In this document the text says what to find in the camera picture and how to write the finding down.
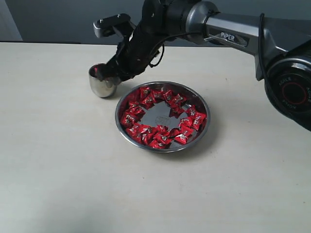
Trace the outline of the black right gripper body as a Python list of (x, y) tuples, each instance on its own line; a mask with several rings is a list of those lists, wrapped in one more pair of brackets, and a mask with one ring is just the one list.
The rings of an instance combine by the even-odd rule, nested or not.
[(120, 80), (128, 80), (143, 73), (163, 44), (163, 39), (164, 34), (152, 33), (139, 23), (132, 37), (125, 38), (122, 47), (107, 62), (107, 74)]

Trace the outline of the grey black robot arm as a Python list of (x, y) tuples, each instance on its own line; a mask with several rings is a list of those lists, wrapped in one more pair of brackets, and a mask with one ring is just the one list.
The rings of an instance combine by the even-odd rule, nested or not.
[(139, 24), (119, 14), (93, 24), (97, 37), (119, 33), (116, 54), (97, 69), (100, 80), (119, 84), (143, 73), (177, 38), (211, 42), (254, 56), (256, 79), (264, 80), (270, 103), (303, 128), (311, 128), (311, 23), (233, 15), (202, 0), (146, 0)]

